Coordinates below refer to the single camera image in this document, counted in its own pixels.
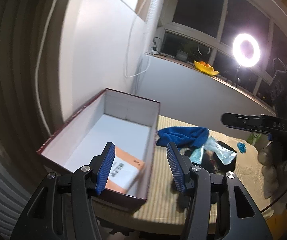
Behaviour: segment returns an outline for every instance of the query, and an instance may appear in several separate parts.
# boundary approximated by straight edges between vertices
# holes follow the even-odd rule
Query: beige bedsheet
[[[170,126],[194,125],[164,116],[159,117],[158,130]],[[263,197],[262,165],[257,161],[258,152],[255,147],[244,140],[228,137],[215,131],[210,131],[210,135],[237,150],[235,173],[245,185],[258,208],[260,210],[265,208],[270,201]],[[247,152],[245,154],[241,154],[238,151],[238,142],[246,144]],[[134,214],[93,202],[96,216],[135,230],[156,234],[180,235],[186,218],[186,211],[180,212],[177,209],[178,193],[174,194],[170,191],[172,180],[173,176],[168,164],[166,148],[156,146],[147,202]],[[211,207],[210,233],[213,233],[215,230],[216,208],[216,204]],[[265,219],[268,219],[272,214],[272,210],[268,209],[263,215]]]

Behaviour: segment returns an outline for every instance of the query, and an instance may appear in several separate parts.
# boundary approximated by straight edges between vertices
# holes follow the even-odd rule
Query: window
[[[257,40],[261,51],[264,51],[268,40],[269,22],[270,20],[248,1],[229,0],[221,42],[232,47],[238,34],[248,33]]]
[[[209,47],[196,41],[173,33],[165,33],[161,52],[175,57],[178,50],[189,54],[187,59],[189,62],[193,62],[194,60],[208,62],[212,51]]]
[[[277,60],[273,69],[272,61],[278,57],[287,65],[287,11],[279,3],[279,0],[275,3],[271,0],[165,0],[157,33],[165,33],[160,37],[164,41],[161,52],[173,57],[178,50],[187,52],[187,61],[209,63],[220,72],[219,77],[228,78],[231,84],[237,67],[232,44],[238,34],[248,33],[258,42],[261,57],[254,67],[240,68],[238,87],[253,93],[257,85],[256,96],[270,104],[265,91],[275,70],[284,69]]]
[[[213,63],[213,68],[220,72],[219,75],[223,76],[224,78],[228,78],[230,81],[233,81],[237,73],[237,62],[235,59],[218,52]],[[250,70],[250,68],[240,68],[238,74],[239,86],[252,93],[254,87],[256,86],[257,80],[258,76],[255,75]]]
[[[217,37],[223,0],[178,0],[173,22]]]
[[[274,67],[272,66],[273,59],[276,57],[287,65],[287,37],[280,28],[274,24],[271,52],[266,68],[266,72],[272,77],[276,70],[285,70],[279,60],[275,60],[275,65]]]
[[[272,106],[271,96],[270,96],[270,89],[269,85],[265,81],[261,81],[260,87],[257,92],[257,97],[260,98],[263,102]]]

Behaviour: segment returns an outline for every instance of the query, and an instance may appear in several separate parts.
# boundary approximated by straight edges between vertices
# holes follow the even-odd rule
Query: blue towel
[[[178,148],[200,148],[207,141],[209,130],[205,127],[173,126],[159,130],[158,135],[157,146],[166,147],[174,142]]]

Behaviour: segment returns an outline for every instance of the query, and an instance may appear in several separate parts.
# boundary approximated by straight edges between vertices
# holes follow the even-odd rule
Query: white cable
[[[53,0],[52,1],[52,5],[51,5],[50,11],[48,13],[47,20],[45,22],[45,28],[44,28],[44,31],[43,31],[43,34],[42,34],[42,37],[41,37],[41,41],[40,41],[40,47],[39,47],[37,63],[36,63],[36,70],[35,70],[35,90],[36,90],[37,105],[38,105],[38,109],[39,109],[39,113],[40,113],[42,122],[43,122],[43,124],[45,126],[45,129],[47,130],[47,133],[48,133],[49,136],[51,136],[51,131],[50,131],[49,126],[47,124],[47,121],[45,119],[45,115],[43,113],[41,102],[40,102],[39,87],[38,87],[38,75],[39,75],[39,66],[40,66],[42,50],[43,50],[43,46],[45,44],[45,37],[47,35],[48,26],[49,26],[50,19],[51,19],[54,7],[56,5],[56,2],[57,2],[57,0]]]
[[[125,54],[125,77],[126,78],[131,78],[131,77],[135,77],[135,76],[138,76],[144,72],[146,72],[150,66],[150,59],[148,61],[148,66],[147,68],[144,70],[144,71],[141,71],[135,75],[132,75],[132,76],[128,76],[128,59],[129,59],[129,47],[130,47],[130,41],[131,41],[131,35],[132,35],[132,30],[133,30],[133,27],[134,27],[134,23],[136,22],[136,19],[137,17],[139,16],[139,14],[141,13],[141,10],[143,8],[143,6],[145,5],[145,3],[147,2],[147,0],[143,0],[139,10],[138,10],[138,13],[134,15],[134,19],[132,21],[132,24],[131,24],[131,27],[130,27],[130,31],[129,31],[129,37],[128,37],[128,45],[127,45],[127,50],[126,50],[126,54]]]
[[[282,62],[282,60],[281,60],[280,58],[278,58],[278,57],[275,57],[275,58],[272,60],[272,72],[273,72],[273,74],[275,74],[275,60],[276,60],[276,59],[280,61],[280,63],[283,65],[285,71],[287,72],[287,68],[285,67],[285,64]]]

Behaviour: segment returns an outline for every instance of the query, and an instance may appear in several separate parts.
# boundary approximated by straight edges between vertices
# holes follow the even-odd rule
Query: blue gripper pad
[[[187,192],[190,190],[194,183],[190,178],[189,168],[192,166],[191,161],[187,157],[187,160],[184,160],[184,157],[178,151],[176,144],[170,142],[167,145],[167,158],[170,165],[170,169],[173,175],[174,182],[176,183],[177,189],[181,193]]]
[[[115,145],[108,142],[101,155],[93,157],[90,166],[93,170],[91,181],[93,182],[94,190],[97,195],[105,189],[106,183],[110,174],[110,170],[115,158]]]

